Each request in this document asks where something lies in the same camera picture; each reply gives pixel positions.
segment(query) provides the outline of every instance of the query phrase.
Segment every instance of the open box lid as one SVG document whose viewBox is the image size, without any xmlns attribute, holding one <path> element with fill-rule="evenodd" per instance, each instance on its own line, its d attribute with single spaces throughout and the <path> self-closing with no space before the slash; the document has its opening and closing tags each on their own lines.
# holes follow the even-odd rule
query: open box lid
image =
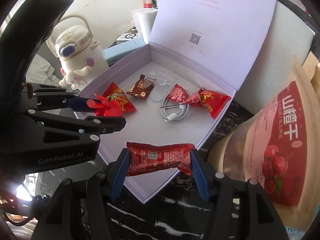
<svg viewBox="0 0 320 240">
<path fill-rule="evenodd" d="M 267 35 L 276 0 L 162 0 L 150 43 L 239 90 Z"/>
</svg>

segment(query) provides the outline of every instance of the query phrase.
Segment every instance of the gift box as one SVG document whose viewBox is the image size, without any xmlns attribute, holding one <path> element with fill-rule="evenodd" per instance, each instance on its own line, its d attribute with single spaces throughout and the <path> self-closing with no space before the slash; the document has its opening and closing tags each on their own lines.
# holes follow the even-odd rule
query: gift box
<svg viewBox="0 0 320 240">
<path fill-rule="evenodd" d="M 273 16 L 276 0 L 162 0 L 150 42 L 108 68 L 80 96 L 95 98 L 114 82 L 128 91 L 141 74 L 170 72 L 189 94 L 201 87 L 232 98 L 250 71 Z M 191 143 L 199 149 L 231 103 L 216 119 L 207 108 L 190 107 L 179 124 L 167 123 L 161 102 L 128 96 L 137 111 L 123 114 L 120 132 L 101 135 L 99 154 L 115 161 L 126 142 L 170 145 Z M 76 113 L 83 119 L 87 114 Z M 125 186 L 145 203 L 179 171 L 171 168 L 127 177 Z"/>
</svg>

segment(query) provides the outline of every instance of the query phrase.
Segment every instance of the qr code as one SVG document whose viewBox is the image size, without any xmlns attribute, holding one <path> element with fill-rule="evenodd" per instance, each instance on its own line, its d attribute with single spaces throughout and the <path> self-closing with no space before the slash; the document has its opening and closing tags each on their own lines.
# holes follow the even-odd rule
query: qr code
<svg viewBox="0 0 320 240">
<path fill-rule="evenodd" d="M 148 153 L 149 153 L 148 159 L 156 160 L 158 158 L 157 152 L 148 152 Z"/>
<path fill-rule="evenodd" d="M 192 33 L 192 34 L 191 34 L 191 38 L 190 38 L 189 41 L 190 41 L 191 43 L 193 43 L 193 44 L 198 45 L 200 38 L 201 38 L 200 35 L 197 35 L 197 34 Z"/>
</svg>

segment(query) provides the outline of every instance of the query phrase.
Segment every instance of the charging cable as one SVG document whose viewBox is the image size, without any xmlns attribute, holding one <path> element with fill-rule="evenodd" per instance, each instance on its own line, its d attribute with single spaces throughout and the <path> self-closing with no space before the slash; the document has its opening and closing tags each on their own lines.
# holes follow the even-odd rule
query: charging cable
<svg viewBox="0 0 320 240">
<path fill-rule="evenodd" d="M 164 120 L 166 122 L 170 123 L 180 123 L 182 120 L 186 117 L 189 105 L 184 105 L 182 103 L 179 103 L 179 105 L 176 106 L 167 106 L 169 100 L 167 99 L 167 95 L 162 99 L 161 107 L 160 107 L 160 113 L 164 117 Z M 167 114 L 167 109 L 172 108 L 179 108 L 180 111 L 177 113 Z"/>
</svg>

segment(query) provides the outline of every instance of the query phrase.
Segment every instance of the white kettle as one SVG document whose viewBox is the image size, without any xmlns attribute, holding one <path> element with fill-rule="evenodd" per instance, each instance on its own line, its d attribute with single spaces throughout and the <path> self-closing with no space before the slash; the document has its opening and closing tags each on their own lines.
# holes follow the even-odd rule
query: white kettle
<svg viewBox="0 0 320 240">
<path fill-rule="evenodd" d="M 70 84 L 72 89 L 82 90 L 109 66 L 99 42 L 94 40 L 86 18 L 81 14 L 69 14 L 59 23 L 69 18 L 82 19 L 86 27 L 74 25 L 63 31 L 55 42 L 50 36 L 46 43 L 61 61 L 63 79 L 59 85 L 65 87 Z"/>
</svg>

